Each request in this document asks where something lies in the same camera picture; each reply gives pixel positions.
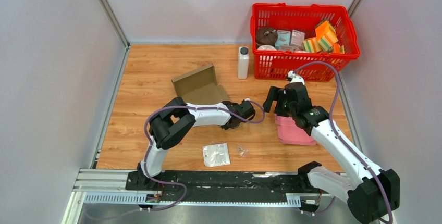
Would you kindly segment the brown cardboard box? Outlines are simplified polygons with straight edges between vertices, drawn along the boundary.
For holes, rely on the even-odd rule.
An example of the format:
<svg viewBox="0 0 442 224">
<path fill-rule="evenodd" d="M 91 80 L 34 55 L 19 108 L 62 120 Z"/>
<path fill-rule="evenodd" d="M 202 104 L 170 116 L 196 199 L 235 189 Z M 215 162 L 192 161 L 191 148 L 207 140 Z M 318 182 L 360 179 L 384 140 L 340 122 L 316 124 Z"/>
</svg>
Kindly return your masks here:
<svg viewBox="0 0 442 224">
<path fill-rule="evenodd" d="M 184 102 L 212 105 L 230 101 L 227 92 L 218 84 L 213 64 L 199 67 L 171 80 L 176 95 Z"/>
</svg>

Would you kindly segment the white plastic bag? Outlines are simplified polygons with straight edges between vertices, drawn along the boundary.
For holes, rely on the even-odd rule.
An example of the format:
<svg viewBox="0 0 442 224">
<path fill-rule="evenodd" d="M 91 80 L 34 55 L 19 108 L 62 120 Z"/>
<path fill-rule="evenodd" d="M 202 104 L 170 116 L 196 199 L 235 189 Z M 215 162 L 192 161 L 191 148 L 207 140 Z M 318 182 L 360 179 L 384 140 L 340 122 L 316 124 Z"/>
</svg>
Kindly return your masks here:
<svg viewBox="0 0 442 224">
<path fill-rule="evenodd" d="M 202 153 L 206 167 L 218 167 L 231 164 L 227 143 L 204 146 Z"/>
</svg>

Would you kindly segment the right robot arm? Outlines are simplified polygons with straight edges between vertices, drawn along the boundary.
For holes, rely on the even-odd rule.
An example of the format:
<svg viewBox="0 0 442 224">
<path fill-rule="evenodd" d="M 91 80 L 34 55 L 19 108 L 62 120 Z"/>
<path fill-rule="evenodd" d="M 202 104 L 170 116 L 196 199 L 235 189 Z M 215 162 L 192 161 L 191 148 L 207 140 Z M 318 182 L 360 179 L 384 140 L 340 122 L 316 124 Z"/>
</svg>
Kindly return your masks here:
<svg viewBox="0 0 442 224">
<path fill-rule="evenodd" d="M 319 142 L 346 176 L 340 176 L 318 162 L 299 168 L 297 185 L 304 192 L 321 189 L 347 203 L 350 212 L 360 223 L 381 220 L 400 206 L 400 178 L 393 170 L 384 170 L 365 156 L 341 132 L 329 112 L 314 106 L 306 86 L 301 82 L 288 83 L 284 88 L 271 86 L 263 103 L 265 112 L 290 117 L 296 126 Z"/>
</svg>

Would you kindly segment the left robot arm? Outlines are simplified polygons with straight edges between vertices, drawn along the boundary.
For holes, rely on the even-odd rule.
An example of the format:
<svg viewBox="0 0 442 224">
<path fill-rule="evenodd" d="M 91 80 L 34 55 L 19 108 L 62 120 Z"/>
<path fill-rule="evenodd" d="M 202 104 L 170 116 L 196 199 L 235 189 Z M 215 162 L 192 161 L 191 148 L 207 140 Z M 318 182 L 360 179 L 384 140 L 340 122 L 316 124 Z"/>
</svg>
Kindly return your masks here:
<svg viewBox="0 0 442 224">
<path fill-rule="evenodd" d="M 222 101 L 196 105 L 184 102 L 182 97 L 172 99 L 145 121 L 143 131 L 149 144 L 137 172 L 128 180 L 140 188 L 155 189 L 168 150 L 178 145 L 192 128 L 215 125 L 224 130 L 234 129 L 241 123 L 254 123 L 255 114 L 252 102 L 247 100 L 239 104 Z"/>
</svg>

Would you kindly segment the pink paper box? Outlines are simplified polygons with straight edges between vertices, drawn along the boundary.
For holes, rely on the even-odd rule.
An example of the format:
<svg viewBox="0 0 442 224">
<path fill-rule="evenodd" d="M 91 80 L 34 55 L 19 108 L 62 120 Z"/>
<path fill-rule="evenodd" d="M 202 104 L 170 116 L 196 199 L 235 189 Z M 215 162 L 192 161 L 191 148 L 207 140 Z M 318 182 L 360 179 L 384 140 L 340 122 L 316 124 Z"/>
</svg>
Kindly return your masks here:
<svg viewBox="0 0 442 224">
<path fill-rule="evenodd" d="M 290 145 L 316 145 L 316 141 L 303 129 L 296 126 L 295 121 L 290 117 L 275 116 L 278 138 L 283 144 Z"/>
</svg>

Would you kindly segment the teal small box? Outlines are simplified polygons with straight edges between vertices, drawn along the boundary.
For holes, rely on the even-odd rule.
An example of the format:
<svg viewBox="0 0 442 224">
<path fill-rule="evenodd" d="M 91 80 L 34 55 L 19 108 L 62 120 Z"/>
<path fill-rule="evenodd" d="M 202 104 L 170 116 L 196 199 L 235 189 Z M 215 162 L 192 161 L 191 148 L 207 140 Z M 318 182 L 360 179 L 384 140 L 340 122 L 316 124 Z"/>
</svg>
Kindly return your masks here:
<svg viewBox="0 0 442 224">
<path fill-rule="evenodd" d="M 291 31 L 277 30 L 276 33 L 277 40 L 275 42 L 275 48 L 277 50 L 279 50 L 283 45 L 290 45 Z"/>
</svg>

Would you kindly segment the grey pink small box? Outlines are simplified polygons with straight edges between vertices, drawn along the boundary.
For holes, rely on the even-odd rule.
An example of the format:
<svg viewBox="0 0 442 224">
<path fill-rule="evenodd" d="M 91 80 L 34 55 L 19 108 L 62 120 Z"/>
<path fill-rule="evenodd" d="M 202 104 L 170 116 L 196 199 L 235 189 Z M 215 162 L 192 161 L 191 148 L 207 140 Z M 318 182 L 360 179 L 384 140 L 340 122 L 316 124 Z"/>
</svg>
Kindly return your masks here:
<svg viewBox="0 0 442 224">
<path fill-rule="evenodd" d="M 305 40 L 305 33 L 299 30 L 291 31 L 290 46 L 296 49 L 303 49 L 303 42 Z"/>
</svg>

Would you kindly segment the white round lid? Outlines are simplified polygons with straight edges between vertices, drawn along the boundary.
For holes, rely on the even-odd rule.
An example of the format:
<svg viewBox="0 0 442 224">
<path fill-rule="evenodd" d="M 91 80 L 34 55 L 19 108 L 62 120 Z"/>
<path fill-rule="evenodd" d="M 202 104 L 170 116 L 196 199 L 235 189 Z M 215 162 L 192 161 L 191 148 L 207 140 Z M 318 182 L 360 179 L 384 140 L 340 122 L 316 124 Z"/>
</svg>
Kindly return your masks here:
<svg viewBox="0 0 442 224">
<path fill-rule="evenodd" d="M 258 51 L 276 51 L 277 49 L 272 45 L 261 45 L 257 48 Z"/>
</svg>

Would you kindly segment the white bottle black cap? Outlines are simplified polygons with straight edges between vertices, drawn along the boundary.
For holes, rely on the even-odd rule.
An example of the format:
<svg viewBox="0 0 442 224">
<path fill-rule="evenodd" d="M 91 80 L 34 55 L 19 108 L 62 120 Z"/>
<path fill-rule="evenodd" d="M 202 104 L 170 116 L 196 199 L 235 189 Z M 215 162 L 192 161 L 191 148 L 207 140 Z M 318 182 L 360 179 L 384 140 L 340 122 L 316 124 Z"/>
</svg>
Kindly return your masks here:
<svg viewBox="0 0 442 224">
<path fill-rule="evenodd" d="M 249 49 L 245 46 L 241 46 L 238 48 L 238 79 L 246 79 L 248 76 L 248 68 L 249 68 Z"/>
</svg>

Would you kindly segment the red plastic basket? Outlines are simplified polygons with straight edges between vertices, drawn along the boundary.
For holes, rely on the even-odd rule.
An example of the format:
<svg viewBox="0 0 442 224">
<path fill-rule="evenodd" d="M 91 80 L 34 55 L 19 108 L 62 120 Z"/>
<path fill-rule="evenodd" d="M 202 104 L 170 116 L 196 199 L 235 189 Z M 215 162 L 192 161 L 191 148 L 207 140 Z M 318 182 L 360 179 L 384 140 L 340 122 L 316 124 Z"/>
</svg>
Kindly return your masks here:
<svg viewBox="0 0 442 224">
<path fill-rule="evenodd" d="M 313 37 L 315 27 L 323 20 L 328 20 L 336 29 L 338 43 L 344 47 L 343 54 L 261 51 L 257 48 L 256 37 L 260 28 L 299 30 L 307 37 Z M 360 56 L 353 22 L 347 9 L 339 5 L 255 3 L 252 5 L 250 35 L 254 54 L 254 76 L 257 79 L 284 80 L 289 71 L 295 70 L 306 81 L 326 82 L 335 75 L 323 63 L 341 71 L 349 62 Z"/>
</svg>

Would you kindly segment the brown round item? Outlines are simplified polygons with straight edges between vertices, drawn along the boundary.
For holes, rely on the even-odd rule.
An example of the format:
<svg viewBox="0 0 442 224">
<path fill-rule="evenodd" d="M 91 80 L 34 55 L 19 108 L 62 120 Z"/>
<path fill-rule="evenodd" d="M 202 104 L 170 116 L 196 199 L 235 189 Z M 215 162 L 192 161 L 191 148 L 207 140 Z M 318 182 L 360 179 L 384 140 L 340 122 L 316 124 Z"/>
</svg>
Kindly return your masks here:
<svg viewBox="0 0 442 224">
<path fill-rule="evenodd" d="M 262 27 L 257 29 L 255 34 L 256 46 L 271 45 L 274 46 L 278 39 L 277 30 L 272 27 Z"/>
</svg>

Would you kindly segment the striped sponge pack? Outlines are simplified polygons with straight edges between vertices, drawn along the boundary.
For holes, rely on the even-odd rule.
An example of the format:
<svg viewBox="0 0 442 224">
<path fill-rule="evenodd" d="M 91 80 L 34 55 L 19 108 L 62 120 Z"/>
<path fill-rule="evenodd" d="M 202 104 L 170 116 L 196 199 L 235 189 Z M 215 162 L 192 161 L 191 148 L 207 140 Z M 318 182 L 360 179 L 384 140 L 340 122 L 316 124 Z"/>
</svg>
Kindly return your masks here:
<svg viewBox="0 0 442 224">
<path fill-rule="evenodd" d="M 322 51 L 316 37 L 311 37 L 303 41 L 303 49 L 308 53 L 319 53 Z"/>
</svg>

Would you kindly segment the small clear screw bag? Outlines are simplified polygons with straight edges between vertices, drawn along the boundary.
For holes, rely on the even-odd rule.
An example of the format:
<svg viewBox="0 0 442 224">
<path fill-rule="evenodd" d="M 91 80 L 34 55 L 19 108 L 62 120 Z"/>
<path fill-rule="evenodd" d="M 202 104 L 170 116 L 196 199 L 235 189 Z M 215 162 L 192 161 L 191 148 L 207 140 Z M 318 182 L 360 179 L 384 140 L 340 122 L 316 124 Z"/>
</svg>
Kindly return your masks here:
<svg viewBox="0 0 442 224">
<path fill-rule="evenodd" d="M 249 152 L 249 149 L 246 148 L 246 147 L 244 147 L 244 146 L 241 145 L 241 144 L 238 144 L 238 145 L 237 145 L 237 152 L 238 152 L 238 155 L 239 155 L 240 157 L 244 158 L 244 157 L 247 156 L 247 154 L 248 154 L 248 152 Z"/>
</svg>

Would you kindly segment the orange green sponge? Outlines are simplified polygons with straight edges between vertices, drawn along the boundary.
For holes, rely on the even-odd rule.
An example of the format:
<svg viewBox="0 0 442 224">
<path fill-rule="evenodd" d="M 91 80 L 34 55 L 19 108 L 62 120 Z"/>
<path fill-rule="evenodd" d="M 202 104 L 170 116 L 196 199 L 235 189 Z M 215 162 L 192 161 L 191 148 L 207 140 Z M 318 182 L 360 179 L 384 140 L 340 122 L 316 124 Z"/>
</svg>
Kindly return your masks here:
<svg viewBox="0 0 442 224">
<path fill-rule="evenodd" d="M 315 27 L 316 40 L 323 51 L 329 51 L 333 48 L 333 45 L 338 43 L 338 35 L 336 29 L 329 22 L 324 19 Z"/>
</svg>

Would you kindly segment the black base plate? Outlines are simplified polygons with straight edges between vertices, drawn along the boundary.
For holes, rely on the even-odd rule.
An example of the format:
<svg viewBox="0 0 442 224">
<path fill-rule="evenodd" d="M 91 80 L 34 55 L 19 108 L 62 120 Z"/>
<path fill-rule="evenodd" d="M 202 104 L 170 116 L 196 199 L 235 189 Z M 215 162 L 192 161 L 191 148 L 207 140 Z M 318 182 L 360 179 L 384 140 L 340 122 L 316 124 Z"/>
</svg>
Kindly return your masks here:
<svg viewBox="0 0 442 224">
<path fill-rule="evenodd" d="M 291 193 L 314 199 L 320 194 L 296 173 L 166 170 L 155 176 L 159 183 L 145 189 L 128 180 L 136 172 L 128 174 L 126 190 L 154 191 L 163 202 L 183 196 L 183 202 L 284 203 Z"/>
</svg>

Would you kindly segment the aluminium frame rail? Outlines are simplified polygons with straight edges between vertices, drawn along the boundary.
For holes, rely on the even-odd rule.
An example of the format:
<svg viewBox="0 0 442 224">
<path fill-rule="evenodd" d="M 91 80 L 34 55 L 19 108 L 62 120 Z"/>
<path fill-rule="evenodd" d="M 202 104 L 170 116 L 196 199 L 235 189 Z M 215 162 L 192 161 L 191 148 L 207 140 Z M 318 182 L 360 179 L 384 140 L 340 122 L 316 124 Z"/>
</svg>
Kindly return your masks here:
<svg viewBox="0 0 442 224">
<path fill-rule="evenodd" d="M 153 179 L 136 170 L 79 171 L 63 223 L 78 223 L 84 204 L 288 207 L 316 215 L 341 200 L 308 189 L 296 172 L 164 170 Z"/>
</svg>

